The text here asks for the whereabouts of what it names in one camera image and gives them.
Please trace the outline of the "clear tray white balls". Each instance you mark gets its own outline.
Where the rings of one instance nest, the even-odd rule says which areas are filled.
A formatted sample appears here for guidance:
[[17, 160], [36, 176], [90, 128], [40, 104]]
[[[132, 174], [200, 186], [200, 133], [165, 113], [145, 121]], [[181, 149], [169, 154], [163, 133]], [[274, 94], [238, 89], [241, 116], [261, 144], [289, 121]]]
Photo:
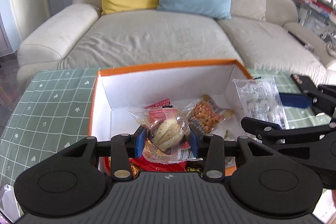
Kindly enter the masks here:
[[244, 115], [288, 129], [284, 106], [273, 76], [254, 80], [233, 80]]

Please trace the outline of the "small clear pastry packet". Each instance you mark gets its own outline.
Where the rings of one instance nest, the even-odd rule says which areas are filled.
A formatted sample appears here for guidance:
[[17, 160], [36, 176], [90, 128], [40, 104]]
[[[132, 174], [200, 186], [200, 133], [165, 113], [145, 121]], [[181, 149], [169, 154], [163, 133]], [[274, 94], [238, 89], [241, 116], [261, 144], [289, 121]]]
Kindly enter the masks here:
[[142, 155], [149, 162], [177, 164], [193, 161], [189, 145], [189, 117], [195, 104], [182, 108], [130, 108], [129, 114], [146, 129], [146, 142]]

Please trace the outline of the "red sauce meat packet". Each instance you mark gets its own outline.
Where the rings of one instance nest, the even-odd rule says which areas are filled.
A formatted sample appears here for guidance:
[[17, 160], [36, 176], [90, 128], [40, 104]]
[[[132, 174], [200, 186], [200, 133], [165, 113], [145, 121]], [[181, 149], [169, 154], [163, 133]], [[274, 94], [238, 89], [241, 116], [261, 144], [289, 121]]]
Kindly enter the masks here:
[[146, 109], [149, 109], [149, 120], [150, 121], [165, 120], [166, 114], [165, 111], [163, 111], [163, 109], [165, 108], [168, 109], [173, 108], [173, 105], [171, 104], [169, 98], [147, 106]]

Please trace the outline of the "large red snack bag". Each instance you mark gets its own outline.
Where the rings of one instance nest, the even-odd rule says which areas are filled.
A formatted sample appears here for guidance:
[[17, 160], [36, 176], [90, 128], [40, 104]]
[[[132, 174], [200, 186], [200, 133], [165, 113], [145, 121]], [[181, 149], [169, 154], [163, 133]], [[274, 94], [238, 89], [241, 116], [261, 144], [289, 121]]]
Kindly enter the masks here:
[[160, 164], [147, 161], [143, 156], [138, 159], [129, 158], [133, 178], [144, 172], [197, 172], [202, 174], [205, 167], [204, 161], [183, 161], [176, 164]]

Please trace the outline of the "peanut snack bag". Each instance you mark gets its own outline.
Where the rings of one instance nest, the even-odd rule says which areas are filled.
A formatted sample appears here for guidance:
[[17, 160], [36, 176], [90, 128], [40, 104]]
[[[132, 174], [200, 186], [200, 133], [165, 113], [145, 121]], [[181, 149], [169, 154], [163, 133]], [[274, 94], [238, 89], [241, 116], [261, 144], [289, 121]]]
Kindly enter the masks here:
[[207, 94], [196, 103], [189, 116], [189, 125], [194, 126], [204, 135], [208, 135], [225, 121], [235, 115], [232, 109], [222, 109]]

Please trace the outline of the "orange cardboard box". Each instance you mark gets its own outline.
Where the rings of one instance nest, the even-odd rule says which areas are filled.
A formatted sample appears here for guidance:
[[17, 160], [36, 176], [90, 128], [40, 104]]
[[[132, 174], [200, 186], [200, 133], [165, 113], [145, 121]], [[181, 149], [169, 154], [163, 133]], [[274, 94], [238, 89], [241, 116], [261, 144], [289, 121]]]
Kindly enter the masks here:
[[233, 59], [102, 69], [94, 83], [88, 135], [107, 141], [114, 135], [133, 134], [138, 123], [129, 109], [163, 102], [183, 108], [203, 95], [210, 96], [220, 108], [234, 110], [234, 117], [224, 122], [224, 128], [236, 136], [243, 135], [240, 121], [244, 114], [234, 80], [251, 78]]

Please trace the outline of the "green grid tablecloth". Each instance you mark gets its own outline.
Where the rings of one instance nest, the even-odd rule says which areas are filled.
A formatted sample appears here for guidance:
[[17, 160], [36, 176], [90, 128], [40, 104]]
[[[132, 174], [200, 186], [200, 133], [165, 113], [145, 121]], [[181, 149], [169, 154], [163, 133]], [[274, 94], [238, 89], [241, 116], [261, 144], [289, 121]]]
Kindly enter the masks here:
[[37, 74], [1, 137], [1, 184], [12, 185], [26, 169], [89, 136], [98, 70]]

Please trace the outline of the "cluttered white shelf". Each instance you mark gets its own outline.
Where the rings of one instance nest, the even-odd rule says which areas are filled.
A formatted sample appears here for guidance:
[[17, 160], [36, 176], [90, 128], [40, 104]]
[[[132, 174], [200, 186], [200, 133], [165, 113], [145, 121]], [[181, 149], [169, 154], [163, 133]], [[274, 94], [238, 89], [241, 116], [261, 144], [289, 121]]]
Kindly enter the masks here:
[[335, 42], [335, 0], [294, 0], [299, 24], [310, 26], [326, 42]]

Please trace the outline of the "beige sofa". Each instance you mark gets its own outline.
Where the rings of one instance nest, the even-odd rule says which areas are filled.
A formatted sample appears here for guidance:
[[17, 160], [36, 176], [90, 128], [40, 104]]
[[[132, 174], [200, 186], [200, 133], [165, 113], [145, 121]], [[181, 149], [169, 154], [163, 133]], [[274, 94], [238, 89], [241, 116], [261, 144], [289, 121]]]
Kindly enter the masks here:
[[265, 20], [216, 20], [158, 10], [101, 13], [101, 0], [73, 0], [19, 46], [17, 82], [48, 70], [126, 67], [169, 61], [236, 59], [249, 69], [335, 84], [335, 60], [298, 22], [292, 0], [266, 0]]

